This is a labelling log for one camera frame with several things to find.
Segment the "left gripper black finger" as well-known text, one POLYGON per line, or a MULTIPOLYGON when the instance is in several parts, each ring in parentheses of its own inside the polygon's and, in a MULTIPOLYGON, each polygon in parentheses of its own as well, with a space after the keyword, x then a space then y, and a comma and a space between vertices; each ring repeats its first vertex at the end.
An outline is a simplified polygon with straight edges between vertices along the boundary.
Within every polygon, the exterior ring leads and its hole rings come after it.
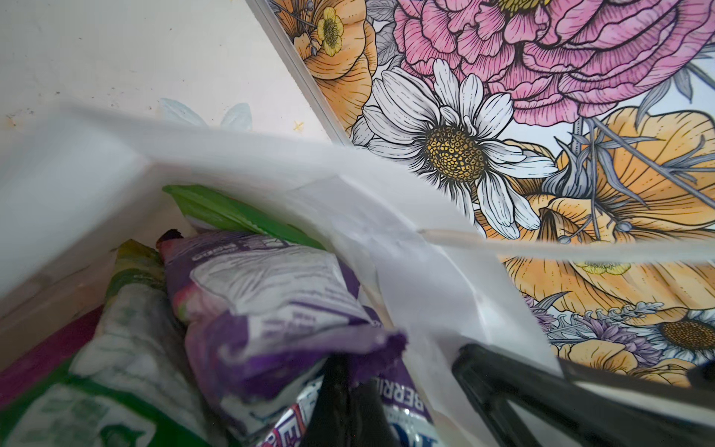
POLYGON ((344 355, 329 358, 301 447, 399 444, 387 422, 374 382, 351 387, 348 358, 344 355))

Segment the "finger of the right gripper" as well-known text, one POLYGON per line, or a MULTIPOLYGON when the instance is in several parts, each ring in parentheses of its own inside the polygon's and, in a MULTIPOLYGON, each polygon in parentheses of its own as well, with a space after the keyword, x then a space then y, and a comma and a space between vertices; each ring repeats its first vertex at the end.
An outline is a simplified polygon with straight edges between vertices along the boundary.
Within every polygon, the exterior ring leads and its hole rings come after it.
POLYGON ((700 369, 685 389, 561 361, 557 376, 477 344, 452 375, 501 446, 540 446, 523 410, 579 446, 711 446, 714 385, 700 369))

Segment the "purple snack packet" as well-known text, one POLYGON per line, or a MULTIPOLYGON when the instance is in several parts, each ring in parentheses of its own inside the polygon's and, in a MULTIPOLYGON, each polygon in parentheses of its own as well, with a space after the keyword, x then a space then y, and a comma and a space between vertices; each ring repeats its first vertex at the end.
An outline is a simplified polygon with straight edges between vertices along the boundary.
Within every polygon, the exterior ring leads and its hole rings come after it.
POLYGON ((441 444, 402 360, 406 334, 383 326, 334 254, 248 232, 175 230, 158 251, 199 389, 240 445, 299 445, 339 355, 351 387, 376 385, 398 446, 441 444))

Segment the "white floral paper bag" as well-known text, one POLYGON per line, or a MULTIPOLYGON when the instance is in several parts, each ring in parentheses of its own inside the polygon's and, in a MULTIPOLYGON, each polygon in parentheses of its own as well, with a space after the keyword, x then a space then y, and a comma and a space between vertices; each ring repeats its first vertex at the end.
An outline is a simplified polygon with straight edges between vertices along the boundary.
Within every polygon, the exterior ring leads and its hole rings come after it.
POLYGON ((161 189, 201 184, 334 251, 408 335, 407 366, 451 445, 499 445, 452 375, 477 344, 561 376, 500 262, 702 264, 710 241, 570 247, 486 240, 443 194, 357 149, 67 107, 1 154, 1 310, 158 232, 161 189))

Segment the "green white snack packet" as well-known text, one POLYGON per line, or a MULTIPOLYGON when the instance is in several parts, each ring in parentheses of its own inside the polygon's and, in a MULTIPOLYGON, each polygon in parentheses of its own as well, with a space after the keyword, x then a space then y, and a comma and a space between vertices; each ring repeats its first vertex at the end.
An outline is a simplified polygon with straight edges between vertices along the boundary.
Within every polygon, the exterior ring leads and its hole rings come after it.
POLYGON ((157 251, 117 250, 93 338, 1 413, 4 446, 230 446, 197 388, 157 251))

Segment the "magenta snack bag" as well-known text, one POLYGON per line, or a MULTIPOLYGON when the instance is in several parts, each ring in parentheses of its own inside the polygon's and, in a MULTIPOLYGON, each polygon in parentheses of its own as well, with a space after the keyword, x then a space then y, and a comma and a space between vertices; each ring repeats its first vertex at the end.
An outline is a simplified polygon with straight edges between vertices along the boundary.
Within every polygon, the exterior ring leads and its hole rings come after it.
POLYGON ((103 310, 103 307, 97 307, 67 324, 2 370, 1 408, 17 400, 76 355, 93 338, 103 310))

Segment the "green chips bag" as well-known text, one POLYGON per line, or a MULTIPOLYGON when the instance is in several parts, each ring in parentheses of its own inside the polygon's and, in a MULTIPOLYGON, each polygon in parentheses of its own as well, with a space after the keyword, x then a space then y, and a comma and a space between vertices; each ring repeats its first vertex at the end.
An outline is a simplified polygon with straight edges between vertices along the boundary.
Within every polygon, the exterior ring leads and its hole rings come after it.
POLYGON ((197 232, 248 232, 324 250, 300 229, 206 186, 164 186, 162 191, 171 196, 197 232))

